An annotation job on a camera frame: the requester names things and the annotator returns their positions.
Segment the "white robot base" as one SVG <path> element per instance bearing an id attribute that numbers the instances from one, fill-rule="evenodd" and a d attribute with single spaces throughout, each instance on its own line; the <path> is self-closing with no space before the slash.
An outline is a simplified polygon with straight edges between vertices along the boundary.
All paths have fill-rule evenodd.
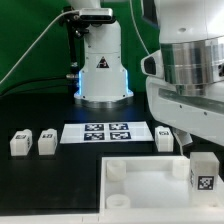
<path id="1" fill-rule="evenodd" d="M 102 8 L 100 2 L 74 0 L 71 5 L 79 16 L 83 8 Z M 92 108 L 129 103 L 133 92 L 128 88 L 128 72 L 121 62 L 120 24 L 114 17 L 110 21 L 82 21 L 87 23 L 88 33 L 84 35 L 85 63 L 79 71 L 75 103 Z"/>

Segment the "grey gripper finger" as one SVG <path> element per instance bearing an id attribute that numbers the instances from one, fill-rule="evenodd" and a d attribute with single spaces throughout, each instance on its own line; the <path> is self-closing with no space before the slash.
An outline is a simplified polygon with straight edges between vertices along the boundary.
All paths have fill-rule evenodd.
<path id="1" fill-rule="evenodd" d="M 173 135 L 179 145 L 180 154 L 184 155 L 183 148 L 193 143 L 192 137 L 188 132 L 182 131 L 177 128 L 173 128 Z"/>

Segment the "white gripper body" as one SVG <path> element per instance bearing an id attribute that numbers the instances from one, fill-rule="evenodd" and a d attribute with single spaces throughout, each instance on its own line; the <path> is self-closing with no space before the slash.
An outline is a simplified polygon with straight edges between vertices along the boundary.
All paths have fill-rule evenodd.
<path id="1" fill-rule="evenodd" d="M 204 96 L 187 97 L 149 76 L 146 91 L 155 120 L 224 146 L 224 82 L 208 85 Z"/>

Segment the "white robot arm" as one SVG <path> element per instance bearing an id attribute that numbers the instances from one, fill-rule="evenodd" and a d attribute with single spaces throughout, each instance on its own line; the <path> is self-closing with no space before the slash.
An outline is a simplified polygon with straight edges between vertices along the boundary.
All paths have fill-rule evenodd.
<path id="1" fill-rule="evenodd" d="M 224 146 L 224 0 L 141 0 L 159 49 L 141 60 L 149 110 L 183 143 Z"/>

